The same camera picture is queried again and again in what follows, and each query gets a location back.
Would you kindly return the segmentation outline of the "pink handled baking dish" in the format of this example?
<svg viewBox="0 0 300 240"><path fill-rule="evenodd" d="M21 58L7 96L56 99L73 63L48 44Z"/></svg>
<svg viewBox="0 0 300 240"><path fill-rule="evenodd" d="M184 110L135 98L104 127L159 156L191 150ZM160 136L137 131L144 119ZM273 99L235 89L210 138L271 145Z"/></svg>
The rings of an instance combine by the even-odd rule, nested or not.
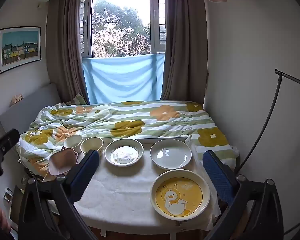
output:
<svg viewBox="0 0 300 240"><path fill-rule="evenodd" d="M58 176L71 170L78 162L78 153L71 148L65 148L54 153L49 158L49 173Z"/></svg>

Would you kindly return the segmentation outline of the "white ribbed bowl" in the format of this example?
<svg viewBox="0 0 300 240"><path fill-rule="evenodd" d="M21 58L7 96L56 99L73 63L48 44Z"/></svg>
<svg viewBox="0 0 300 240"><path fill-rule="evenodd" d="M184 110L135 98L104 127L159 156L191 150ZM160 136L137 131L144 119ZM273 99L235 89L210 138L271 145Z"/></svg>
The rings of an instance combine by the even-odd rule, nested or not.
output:
<svg viewBox="0 0 300 240"><path fill-rule="evenodd" d="M81 152L81 143L83 141L83 137L79 134L74 134L65 139L64 141L64 147L65 148L71 148L73 149L76 153Z"/></svg>

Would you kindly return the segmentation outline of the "cream round bowl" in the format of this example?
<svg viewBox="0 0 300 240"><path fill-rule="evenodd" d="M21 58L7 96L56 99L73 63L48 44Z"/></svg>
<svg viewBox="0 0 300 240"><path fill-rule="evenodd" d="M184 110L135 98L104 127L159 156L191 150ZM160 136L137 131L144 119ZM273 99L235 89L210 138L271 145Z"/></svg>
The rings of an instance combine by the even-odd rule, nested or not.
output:
<svg viewBox="0 0 300 240"><path fill-rule="evenodd" d="M101 138L88 138L81 143L81 152L87 154L90 150L94 150L101 154L103 146L104 141Z"/></svg>

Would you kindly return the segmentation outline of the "yellow duck plate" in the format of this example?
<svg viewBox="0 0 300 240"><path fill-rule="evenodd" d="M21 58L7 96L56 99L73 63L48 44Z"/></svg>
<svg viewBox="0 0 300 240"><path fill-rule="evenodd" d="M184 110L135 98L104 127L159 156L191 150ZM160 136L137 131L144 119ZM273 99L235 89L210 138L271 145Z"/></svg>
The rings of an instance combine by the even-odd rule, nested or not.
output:
<svg viewBox="0 0 300 240"><path fill-rule="evenodd" d="M167 171L153 182L150 201L157 213L174 221L185 221L201 215L211 193L207 182L189 170Z"/></svg>

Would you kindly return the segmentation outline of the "white duck cap plate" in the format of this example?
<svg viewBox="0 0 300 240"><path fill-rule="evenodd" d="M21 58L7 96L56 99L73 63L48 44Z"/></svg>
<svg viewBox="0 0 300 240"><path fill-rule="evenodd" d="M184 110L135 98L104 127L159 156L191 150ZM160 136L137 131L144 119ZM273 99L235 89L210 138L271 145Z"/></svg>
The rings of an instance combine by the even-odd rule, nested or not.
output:
<svg viewBox="0 0 300 240"><path fill-rule="evenodd" d="M111 165L128 167L137 163L143 156L143 145L134 139L119 139L111 142L104 156Z"/></svg>

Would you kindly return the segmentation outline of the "plain white plate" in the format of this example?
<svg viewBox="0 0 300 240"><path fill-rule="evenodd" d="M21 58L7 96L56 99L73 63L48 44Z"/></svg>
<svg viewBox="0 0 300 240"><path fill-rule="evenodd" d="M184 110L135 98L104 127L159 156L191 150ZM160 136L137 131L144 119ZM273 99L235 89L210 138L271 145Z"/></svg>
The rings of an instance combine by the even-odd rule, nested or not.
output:
<svg viewBox="0 0 300 240"><path fill-rule="evenodd" d="M192 151L180 140L164 139L151 147L150 156L157 167L176 170L185 167L191 161Z"/></svg>

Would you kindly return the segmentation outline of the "grey padded headboard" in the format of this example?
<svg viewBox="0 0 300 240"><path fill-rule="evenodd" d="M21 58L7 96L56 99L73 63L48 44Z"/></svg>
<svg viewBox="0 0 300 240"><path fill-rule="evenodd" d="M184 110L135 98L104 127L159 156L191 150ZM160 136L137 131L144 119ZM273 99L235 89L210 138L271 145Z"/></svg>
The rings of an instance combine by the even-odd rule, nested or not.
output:
<svg viewBox="0 0 300 240"><path fill-rule="evenodd" d="M57 87L54 83L51 83L23 98L2 113L0 115L0 125L5 132L15 128L21 134L29 130L30 124L43 108L60 102Z"/></svg>

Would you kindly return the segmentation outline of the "small plush toy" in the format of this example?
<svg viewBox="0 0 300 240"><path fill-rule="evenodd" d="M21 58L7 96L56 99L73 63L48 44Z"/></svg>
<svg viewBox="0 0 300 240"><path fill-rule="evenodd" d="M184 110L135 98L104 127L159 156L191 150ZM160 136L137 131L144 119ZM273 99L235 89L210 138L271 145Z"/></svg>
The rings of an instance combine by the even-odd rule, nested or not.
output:
<svg viewBox="0 0 300 240"><path fill-rule="evenodd" d="M13 106L15 105L16 103L18 103L19 101L23 100L23 94L18 94L18 95L15 95L11 101L10 101L10 106Z"/></svg>

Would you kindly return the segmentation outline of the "floral green striped duvet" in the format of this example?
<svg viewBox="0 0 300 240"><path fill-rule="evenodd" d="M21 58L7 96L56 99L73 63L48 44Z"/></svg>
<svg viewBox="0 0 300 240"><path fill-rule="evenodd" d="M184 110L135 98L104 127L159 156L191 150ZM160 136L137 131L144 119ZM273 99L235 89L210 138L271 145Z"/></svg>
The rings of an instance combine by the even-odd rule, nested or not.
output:
<svg viewBox="0 0 300 240"><path fill-rule="evenodd" d="M21 133L15 149L29 170L44 177L48 159L76 134L112 139L190 136L200 157L212 150L231 169L239 156L202 105L170 100L47 106Z"/></svg>

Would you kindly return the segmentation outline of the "framed houses picture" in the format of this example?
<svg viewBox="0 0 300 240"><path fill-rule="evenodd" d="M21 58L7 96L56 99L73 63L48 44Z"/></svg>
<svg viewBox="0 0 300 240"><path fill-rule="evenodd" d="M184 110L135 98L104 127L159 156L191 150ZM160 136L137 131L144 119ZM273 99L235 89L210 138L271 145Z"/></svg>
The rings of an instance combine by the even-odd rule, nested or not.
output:
<svg viewBox="0 0 300 240"><path fill-rule="evenodd" d="M41 27L0 29L0 74L40 61Z"/></svg>

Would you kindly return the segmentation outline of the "brown curtain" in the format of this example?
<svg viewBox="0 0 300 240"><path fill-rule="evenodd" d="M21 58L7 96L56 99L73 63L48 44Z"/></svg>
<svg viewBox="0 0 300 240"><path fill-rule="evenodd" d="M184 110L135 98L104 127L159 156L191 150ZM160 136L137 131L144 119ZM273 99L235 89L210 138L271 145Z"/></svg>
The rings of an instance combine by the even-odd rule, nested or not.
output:
<svg viewBox="0 0 300 240"><path fill-rule="evenodd" d="M81 94L85 85L79 36L81 0L50 0L46 20L46 65L49 79L63 102Z"/></svg>
<svg viewBox="0 0 300 240"><path fill-rule="evenodd" d="M162 100L203 104L207 82L204 0L165 0L166 48Z"/></svg>

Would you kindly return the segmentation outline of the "light blue window cloth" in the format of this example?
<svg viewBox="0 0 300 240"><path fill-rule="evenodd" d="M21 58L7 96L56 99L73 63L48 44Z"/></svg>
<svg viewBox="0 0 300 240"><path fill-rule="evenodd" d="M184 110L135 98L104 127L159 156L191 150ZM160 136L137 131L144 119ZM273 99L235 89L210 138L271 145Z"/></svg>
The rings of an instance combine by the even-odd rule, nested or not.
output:
<svg viewBox="0 0 300 240"><path fill-rule="evenodd" d="M165 54L84 58L90 103L160 100L164 63Z"/></svg>

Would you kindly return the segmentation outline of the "right brown curtain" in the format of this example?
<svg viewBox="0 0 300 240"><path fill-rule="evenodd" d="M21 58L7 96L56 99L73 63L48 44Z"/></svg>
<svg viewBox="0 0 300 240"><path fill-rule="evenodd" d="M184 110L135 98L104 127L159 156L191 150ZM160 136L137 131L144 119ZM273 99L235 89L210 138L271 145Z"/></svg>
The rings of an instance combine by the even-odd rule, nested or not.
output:
<svg viewBox="0 0 300 240"><path fill-rule="evenodd" d="M162 100L203 104L207 82L204 0L165 0L166 48Z"/></svg>

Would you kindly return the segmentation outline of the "black floor lamp stand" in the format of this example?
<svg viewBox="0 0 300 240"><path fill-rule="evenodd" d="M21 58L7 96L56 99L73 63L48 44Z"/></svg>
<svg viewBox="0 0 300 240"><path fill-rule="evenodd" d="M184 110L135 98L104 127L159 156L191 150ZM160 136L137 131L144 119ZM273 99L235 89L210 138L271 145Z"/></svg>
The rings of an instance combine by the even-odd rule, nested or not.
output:
<svg viewBox="0 0 300 240"><path fill-rule="evenodd" d="M241 164L239 165L239 167L235 169L235 174L238 174L239 171L245 165L245 163L248 161L248 159L252 155L254 149L258 145L258 143L259 143L259 141L260 141L260 139L261 139L264 131L266 130L266 127L268 125L268 122L269 122L269 120L271 118L271 115L273 113L274 107L276 105L277 97L279 95L279 91L280 91L280 87L281 87L282 78L285 77L285 78L287 78L287 79L289 79L289 80L291 80L291 81L293 81L293 82L295 82L295 83L297 83L297 84L300 85L300 79L297 79L296 77L293 77L293 76L291 76L289 74L286 74L286 73L284 73L282 71L279 71L277 69L275 69L274 72L275 72L276 75L278 75L278 80L277 80L277 87L276 87L276 90L275 90L275 95L274 95L274 98L273 98L273 101L272 101L269 113L267 115L267 118L266 118L266 120L264 122L264 125L263 125L263 127L262 127L262 129L261 129L261 131L260 131L260 133L259 133L256 141L254 142L251 150L249 151L249 153L247 154L247 156L245 157L245 159L241 162ZM285 236L285 235L291 233L292 231L294 231L296 229L298 229L298 232L294 235L294 237L292 239L300 239L300 222L298 224L296 224L295 226L293 226L292 228L290 228L289 230L287 230L286 232L284 232L283 235Z"/></svg>

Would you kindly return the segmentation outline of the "window with white frame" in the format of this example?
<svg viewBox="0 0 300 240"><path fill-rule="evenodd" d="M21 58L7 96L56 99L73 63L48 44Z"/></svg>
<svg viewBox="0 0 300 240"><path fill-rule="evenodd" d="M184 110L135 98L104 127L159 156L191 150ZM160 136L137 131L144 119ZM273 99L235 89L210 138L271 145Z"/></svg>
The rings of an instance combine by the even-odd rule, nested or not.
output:
<svg viewBox="0 0 300 240"><path fill-rule="evenodd" d="M165 0L81 0L79 37L83 57L164 54Z"/></svg>

